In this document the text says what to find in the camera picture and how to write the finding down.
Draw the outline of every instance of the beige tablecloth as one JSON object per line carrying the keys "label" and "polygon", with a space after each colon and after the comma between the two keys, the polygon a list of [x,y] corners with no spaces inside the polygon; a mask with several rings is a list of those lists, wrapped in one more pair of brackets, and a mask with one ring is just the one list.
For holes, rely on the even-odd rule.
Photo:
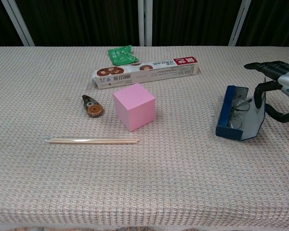
{"label": "beige tablecloth", "polygon": [[[134,47],[140,61],[195,56],[196,76],[144,83],[156,120],[128,132],[112,93],[94,89],[109,47],[0,47],[0,230],[150,227],[289,230],[289,123],[269,116],[257,138],[217,137],[227,85],[253,89],[244,64],[281,60],[287,47]],[[105,108],[90,118],[81,96]],[[289,98],[267,93],[289,112]],[[138,137],[136,145],[60,145],[49,136]]]}

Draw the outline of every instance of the pink cube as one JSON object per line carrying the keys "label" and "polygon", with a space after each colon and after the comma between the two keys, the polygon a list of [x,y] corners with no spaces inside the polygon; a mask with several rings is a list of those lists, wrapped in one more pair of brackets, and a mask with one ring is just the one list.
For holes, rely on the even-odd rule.
{"label": "pink cube", "polygon": [[136,83],[113,93],[117,116],[129,131],[155,119],[155,97]]}

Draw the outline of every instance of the white cardboard box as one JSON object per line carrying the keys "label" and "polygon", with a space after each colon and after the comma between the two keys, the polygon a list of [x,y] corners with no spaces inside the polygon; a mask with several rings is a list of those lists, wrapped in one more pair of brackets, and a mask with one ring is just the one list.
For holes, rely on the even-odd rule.
{"label": "white cardboard box", "polygon": [[198,61],[191,56],[161,62],[112,66],[95,70],[92,75],[92,83],[98,89],[105,89],[161,79],[192,76],[197,73],[197,70]]}

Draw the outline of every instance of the dark background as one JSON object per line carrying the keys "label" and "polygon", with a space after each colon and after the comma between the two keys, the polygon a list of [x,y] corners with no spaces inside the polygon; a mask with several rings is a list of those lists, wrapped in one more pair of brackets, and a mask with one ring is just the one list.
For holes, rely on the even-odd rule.
{"label": "dark background", "polygon": [[[16,0],[36,46],[139,46],[136,0]],[[153,0],[152,46],[227,46],[240,0]],[[0,0],[0,46],[22,46]],[[289,0],[252,0],[237,46],[289,46]]]}

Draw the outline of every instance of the green snack package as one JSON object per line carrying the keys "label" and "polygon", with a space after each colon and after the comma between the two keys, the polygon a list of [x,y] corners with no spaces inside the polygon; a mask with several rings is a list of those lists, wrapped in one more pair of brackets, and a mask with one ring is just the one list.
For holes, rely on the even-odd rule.
{"label": "green snack package", "polygon": [[131,54],[131,45],[108,50],[109,58],[114,66],[137,62],[138,59]]}

